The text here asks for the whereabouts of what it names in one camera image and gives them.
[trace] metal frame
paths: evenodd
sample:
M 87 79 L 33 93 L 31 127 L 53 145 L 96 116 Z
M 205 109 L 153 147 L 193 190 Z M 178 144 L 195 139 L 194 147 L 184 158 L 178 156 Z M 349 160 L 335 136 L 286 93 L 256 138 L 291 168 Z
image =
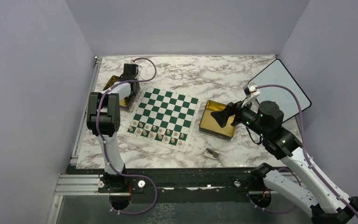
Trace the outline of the metal frame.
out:
M 95 57 L 95 67 L 94 67 L 94 72 L 92 75 L 92 80 L 91 80 L 91 84 L 89 87 L 89 91 L 88 93 L 90 93 L 91 91 L 93 91 L 95 89 L 96 86 L 96 80 L 98 79 L 98 75 L 99 75 L 99 70 L 101 69 L 101 63 L 102 63 L 102 57 Z M 79 125 L 79 128 L 77 130 L 77 135 L 76 135 L 76 139 L 75 139 L 75 144 L 73 145 L 73 150 L 72 150 L 72 158 L 74 158 L 74 156 L 79 155 L 79 145 L 81 145 L 82 141 L 83 141 L 83 132 L 84 132 L 84 125 L 85 125 L 85 121 L 86 121 L 86 116 L 87 116 L 87 102 L 88 102 L 88 98 L 84 100 L 84 106 L 83 106 L 83 116 Z

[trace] white square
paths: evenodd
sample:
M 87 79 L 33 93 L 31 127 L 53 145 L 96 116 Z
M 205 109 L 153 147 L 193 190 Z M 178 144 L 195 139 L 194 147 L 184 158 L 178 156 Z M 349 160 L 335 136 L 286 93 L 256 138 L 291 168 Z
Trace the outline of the white square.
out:
M 138 107 L 138 109 L 137 109 L 137 114 L 142 115 L 142 114 L 143 114 L 143 111 L 144 111 L 144 109 L 143 109 L 143 108 Z
M 173 104 L 168 104 L 168 106 L 167 106 L 167 109 L 171 110 L 171 111 L 173 111 L 174 108 L 175 108 L 175 105 L 173 105 Z
M 169 103 L 169 100 L 170 100 L 171 98 L 169 98 L 169 97 L 164 97 L 164 99 L 163 99 L 163 102 L 164 103 Z
M 189 128 L 188 127 L 182 127 L 181 133 L 188 134 L 189 133 Z
M 168 136 L 167 140 L 165 140 L 165 138 L 163 137 L 162 142 L 163 143 L 169 143 L 170 140 L 171 140 L 171 137 L 169 137 L 169 136 Z
M 169 122 L 169 119 L 171 119 L 171 116 L 164 114 L 163 121 Z
M 182 106 L 183 105 L 183 101 L 182 100 L 177 100 L 175 103 L 176 106 Z
M 178 138 L 179 138 L 179 136 L 180 136 L 180 133 L 179 133 L 179 132 L 177 132 L 177 131 L 173 131 L 173 133 L 172 133 L 172 137 L 173 137 L 174 139 L 178 139 Z
M 140 122 L 147 122 L 147 116 L 143 116 L 141 117 L 141 119 L 139 120 Z
M 184 113 L 184 114 L 187 114 L 187 111 L 188 111 L 189 109 L 187 109 L 187 108 L 185 108 L 185 107 L 182 107 L 181 109 L 180 109 L 180 112 L 181 113 Z
M 177 112 L 177 111 L 172 111 L 171 116 L 174 117 L 174 118 L 177 118 L 177 117 L 179 117 L 179 112 Z
M 162 103 L 161 101 L 158 101 L 158 100 L 157 100 L 157 101 L 154 103 L 154 105 L 155 105 L 155 106 L 158 106 L 158 107 L 161 107 L 161 103 Z
M 147 109 L 147 110 L 149 110 L 149 111 L 151 111 L 152 108 L 153 108 L 153 105 L 150 105 L 150 104 L 148 104 L 148 105 L 145 106 L 145 109 Z
M 160 96 L 165 96 L 165 94 L 166 94 L 166 91 L 164 91 L 164 90 L 160 90 L 160 92 L 158 93 Z
M 150 111 L 149 117 L 150 117 L 150 118 L 156 118 L 156 117 L 157 117 L 157 112 L 155 112 L 155 111 Z
M 175 124 L 173 124 L 173 123 L 168 123 L 167 129 L 173 130 L 174 128 L 175 128 Z
M 178 97 L 179 97 L 179 94 L 172 93 L 172 96 L 171 96 L 172 99 L 178 99 Z
M 154 132 L 149 132 L 149 135 L 147 136 L 149 139 L 155 139 L 157 137 L 157 134 Z
M 147 104 L 149 102 L 149 98 L 143 97 L 141 102 Z
M 150 99 L 156 100 L 156 99 L 157 99 L 157 96 L 158 96 L 157 94 L 152 93 L 151 96 L 150 96 Z
M 192 116 L 190 116 L 190 115 L 186 114 L 185 120 L 189 120 L 189 121 L 191 121 L 192 119 L 193 119 L 193 117 L 192 117 Z
M 178 118 L 178 119 L 176 120 L 176 124 L 177 124 L 177 125 L 183 125 L 183 122 L 185 122 L 185 120 L 183 120 L 183 119 L 181 119 L 181 118 Z
M 197 105 L 196 104 L 190 104 L 189 105 L 189 109 L 193 109 L 193 110 L 195 110 L 195 108 L 197 107 Z
M 160 127 L 160 125 L 161 125 L 161 120 L 155 119 L 154 122 L 153 122 L 153 125 Z
M 164 114 L 165 111 L 166 111 L 166 109 L 165 109 L 165 108 L 162 108 L 162 107 L 160 107 L 160 109 L 158 110 L 158 112 L 159 112 L 159 113 L 162 113 L 162 114 Z
M 191 99 L 192 99 L 191 97 L 187 97 L 187 96 L 186 96 L 186 97 L 185 97 L 185 102 L 189 102 L 189 103 L 190 103 L 190 102 L 191 102 Z

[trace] screw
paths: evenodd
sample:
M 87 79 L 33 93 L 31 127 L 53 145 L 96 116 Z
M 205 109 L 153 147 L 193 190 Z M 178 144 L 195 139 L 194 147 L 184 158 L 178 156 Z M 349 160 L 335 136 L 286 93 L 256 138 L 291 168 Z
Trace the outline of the screw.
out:
M 241 185 L 241 182 L 239 182 L 239 181 L 234 181 L 234 185 L 235 185 L 236 187 L 239 187 L 239 186 Z
M 105 183 L 103 181 L 98 182 L 98 188 L 103 188 L 105 186 Z
M 140 188 L 143 188 L 144 186 L 145 186 L 145 182 L 144 181 L 139 181 L 138 182 L 138 186 L 140 187 Z

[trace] gold tray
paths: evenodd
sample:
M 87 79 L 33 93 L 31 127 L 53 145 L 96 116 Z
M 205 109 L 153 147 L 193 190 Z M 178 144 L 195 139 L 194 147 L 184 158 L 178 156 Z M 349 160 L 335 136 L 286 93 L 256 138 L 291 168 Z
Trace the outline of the gold tray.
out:
M 220 139 L 230 141 L 235 133 L 235 126 L 231 126 L 235 115 L 228 118 L 227 125 L 224 128 L 221 128 L 215 119 L 211 116 L 211 112 L 221 111 L 225 107 L 225 104 L 208 100 L 204 113 L 202 114 L 199 131 Z

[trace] green square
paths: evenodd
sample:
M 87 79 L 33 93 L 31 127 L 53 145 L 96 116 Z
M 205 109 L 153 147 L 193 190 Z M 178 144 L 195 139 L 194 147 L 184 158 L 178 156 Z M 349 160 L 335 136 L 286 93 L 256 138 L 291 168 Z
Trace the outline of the green square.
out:
M 140 114 L 135 114 L 134 120 L 141 120 L 141 117 L 142 117 L 142 115 L 140 115 Z
M 144 97 L 146 97 L 146 98 L 150 98 L 150 96 L 151 96 L 151 93 L 149 93 L 149 92 L 145 92 L 145 96 L 144 96 Z
M 154 89 L 154 90 L 153 90 L 153 93 L 154 93 L 154 94 L 158 94 L 159 92 L 160 92 L 159 89 Z
M 186 114 L 185 114 L 185 113 L 179 113 L 178 118 L 182 118 L 182 119 L 184 119 L 185 117 L 186 117 Z
M 178 100 L 185 100 L 185 95 L 179 95 Z
M 152 128 L 150 131 L 151 131 L 151 132 L 154 132 L 154 133 L 157 133 L 159 128 L 160 128 L 160 127 L 156 126 L 156 130 L 153 130 L 153 128 Z
M 191 121 L 185 120 L 185 121 L 183 122 L 183 126 L 184 126 L 184 127 L 190 127 L 190 125 L 191 125 Z
M 156 101 L 154 99 L 149 99 L 149 102 L 147 102 L 147 104 L 149 105 L 154 105 Z
M 175 106 L 175 107 L 173 108 L 173 111 L 180 112 L 180 109 L 181 109 L 180 106 Z
M 159 109 L 160 108 L 158 106 L 153 106 L 153 108 L 151 110 L 157 112 Z
M 145 104 L 145 103 L 140 103 L 140 104 L 139 104 L 139 107 L 140 107 L 140 108 L 145 108 L 145 107 L 146 107 L 146 104 Z
M 176 101 L 177 101 L 176 99 L 170 99 L 170 100 L 169 100 L 169 103 L 170 103 L 170 104 L 176 104 Z
M 157 113 L 156 119 L 157 120 L 162 120 L 164 117 L 164 115 L 162 113 Z
M 172 111 L 171 111 L 171 110 L 166 110 L 164 114 L 171 116 L 171 115 L 172 115 Z
M 127 132 L 129 132 L 129 133 L 133 133 L 133 134 L 134 134 L 135 129 L 136 129 L 136 127 L 132 127 L 132 131 L 131 131 L 131 130 L 128 128 L 128 129 L 127 129 Z
M 154 118 L 148 118 L 146 123 L 152 125 L 154 123 Z
M 185 133 L 180 133 L 179 134 L 179 139 L 180 140 L 186 141 L 186 138 L 187 138 L 187 134 L 185 134 Z
M 166 129 L 164 135 L 171 137 L 172 136 L 172 130 L 169 130 L 169 134 L 167 133 L 167 131 L 168 131 L 168 129 Z
M 158 100 L 158 101 L 163 101 L 163 99 L 164 99 L 164 96 L 161 96 L 161 95 L 158 95 L 158 96 L 157 96 L 157 100 Z
M 146 132 L 146 135 L 143 135 L 143 131 L 141 132 L 141 135 L 144 136 L 144 137 L 149 136 L 149 132 L 150 132 L 150 131 L 148 131 L 148 130 L 144 130 L 144 131 Z
M 180 126 L 180 125 L 175 125 L 175 127 L 174 127 L 173 130 L 176 131 L 176 132 L 181 132 L 181 131 L 182 131 L 182 126 Z
M 187 111 L 187 114 L 193 116 L 193 115 L 194 115 L 194 112 L 195 112 L 195 110 L 189 109 L 189 110 Z
M 149 116 L 149 115 L 150 115 L 150 111 L 147 110 L 147 109 L 143 110 L 143 115 L 144 115 L 144 116 Z
M 169 140 L 169 144 L 170 144 L 170 145 L 173 145 L 173 146 L 175 146 L 177 142 L 178 142 L 177 139 L 175 139 L 175 142 L 174 142 L 174 143 L 172 143 L 171 140 Z
M 161 103 L 161 108 L 166 109 L 167 107 L 168 107 L 168 104 L 167 104 L 167 103 Z
M 163 128 L 168 127 L 168 122 L 162 121 L 160 127 L 163 127 Z
M 183 102 L 182 107 L 189 108 L 190 103 L 189 102 Z
M 197 104 L 197 103 L 198 103 L 198 99 L 197 99 L 197 98 L 192 98 L 191 103 L 192 103 L 192 104 Z
M 138 127 L 143 128 L 144 126 L 145 126 L 145 124 L 143 122 L 138 123 Z
M 171 118 L 169 119 L 169 123 L 176 124 L 176 121 L 177 121 L 177 120 L 178 120 L 177 118 L 171 117 Z

